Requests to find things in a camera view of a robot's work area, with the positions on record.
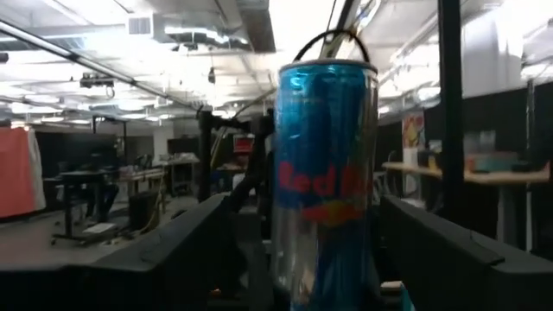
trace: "poster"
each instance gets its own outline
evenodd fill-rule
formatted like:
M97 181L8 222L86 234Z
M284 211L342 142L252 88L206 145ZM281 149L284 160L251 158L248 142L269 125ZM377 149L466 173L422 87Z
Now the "poster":
M418 151L424 149L424 112L413 111L404 116L402 122L404 164L417 166ZM417 174L404 175L404 197L421 199L421 177Z

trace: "blue can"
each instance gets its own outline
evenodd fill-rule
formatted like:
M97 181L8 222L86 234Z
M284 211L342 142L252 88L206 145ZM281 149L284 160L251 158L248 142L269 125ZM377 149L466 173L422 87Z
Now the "blue can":
M365 62L312 60L280 72L272 270L292 310L364 307L376 87Z

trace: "workbench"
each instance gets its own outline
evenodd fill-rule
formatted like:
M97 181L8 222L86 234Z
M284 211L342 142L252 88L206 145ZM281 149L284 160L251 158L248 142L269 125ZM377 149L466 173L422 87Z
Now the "workbench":
M169 160L167 162L164 162L163 163L163 167L165 168L168 168L169 169L169 176L171 178L171 181L170 181L170 186L171 186L171 189L170 189L170 192L171 192L171 195L172 196L176 196L177 194L177 189L179 187L185 187L187 189L187 192L191 193L193 190L193 187L194 187L194 165L196 163L199 163L200 160L198 160L198 158L196 157L187 157L187 158L182 158L182 159L174 159L174 160ZM177 173L176 173L176 170L175 170L175 167L177 166L181 166L181 165L189 165L190 166L190 178L187 179L186 177L183 178L183 179L178 179L177 178Z
M138 185L141 181L147 181L148 188L150 188L151 181L159 181L161 178L163 178L163 176L164 173L162 168L152 168L120 175L118 178L118 182L127 183L127 194L129 197L131 197L131 195L137 194L139 192Z
M401 162L386 162L383 168L442 178L442 171L437 168L424 168ZM514 199L511 186L524 186L548 182L549 170L539 172L465 172L465 182L494 186L499 190L497 240L510 245L517 245L517 226L515 221ZM526 250L532 246L532 212L531 204L526 204Z

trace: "wooden table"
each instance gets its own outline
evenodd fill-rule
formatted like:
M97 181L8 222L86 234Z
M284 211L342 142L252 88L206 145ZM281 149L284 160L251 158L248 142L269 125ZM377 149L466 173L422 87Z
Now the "wooden table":
M401 162L386 162L382 165L383 168L403 171L405 173L413 173L420 175L433 176L442 178L440 169L423 168L414 165L409 165ZM541 172L493 172L493 173L471 173L465 172L465 181L477 183L480 185L525 185L527 183L543 183L550 178L550 173L547 170Z
M440 169L424 168L401 162L386 162L382 165L386 169L402 171L405 173L420 174L442 178ZM503 243L517 245L517 226L515 221L516 207L513 203L510 186L527 185L548 182L549 170L540 172L492 172L471 173L465 172L465 181L480 185L495 186L499 190L497 240ZM532 247L532 212L531 203L526 203L526 250Z

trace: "desk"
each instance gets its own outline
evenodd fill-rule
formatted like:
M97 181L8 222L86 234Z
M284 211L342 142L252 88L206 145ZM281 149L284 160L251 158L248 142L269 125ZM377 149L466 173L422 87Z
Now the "desk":
M138 193L138 182L140 181L148 181L148 188L151 188L151 181L159 180L159 187L163 187L163 176L165 175L165 172L162 168L152 168L152 169L146 169L144 171L137 171L128 173L125 175L120 175L118 181L119 182L126 182L127 183L127 197L130 198L131 195ZM162 213L165 213L166 206L165 206L165 189L160 189L161 193L161 205L162 205Z
M386 162L382 165L386 169L398 170L407 173L442 178L440 169L422 168L401 162ZM517 226L515 221L515 206L512 192L509 186L523 186L527 184L548 182L550 173L548 170L540 172L494 172L471 173L465 172L465 181L480 185L495 186L499 190L497 240L506 244L517 244ZM531 205L526 204L526 250L531 248L532 222Z
M177 196L177 188L181 186L187 186L188 191L192 193L192 188L194 185L194 164L199 163L200 160L197 158L183 158L183 159L174 159L163 163L163 167L169 167L170 176L171 176L171 195L173 197ZM175 167L179 165L189 165L190 166L190 179L186 178L182 180L177 180Z
M69 186L72 185L82 185L82 184L93 184L96 186L96 210L102 211L102 206L104 204L104 198L102 197L104 193L105 185L105 176L111 175L111 171L74 171L61 173L59 177L55 179L48 179L49 181L60 181L63 186L63 206L64 206L64 222L65 222L65 232L62 234L55 233L52 235L52 243L55 243L56 238L70 239L74 241L79 241L82 244L90 242L92 239L96 238L96 235L93 234L75 234L73 232L73 207L71 206L71 194L69 191Z
M150 183L153 180L160 180L161 178L163 178L163 176L163 169L152 168L146 169L144 171L137 171L120 175L118 181L127 183L127 195L131 196L138 193L138 183L140 181L147 181L148 183Z

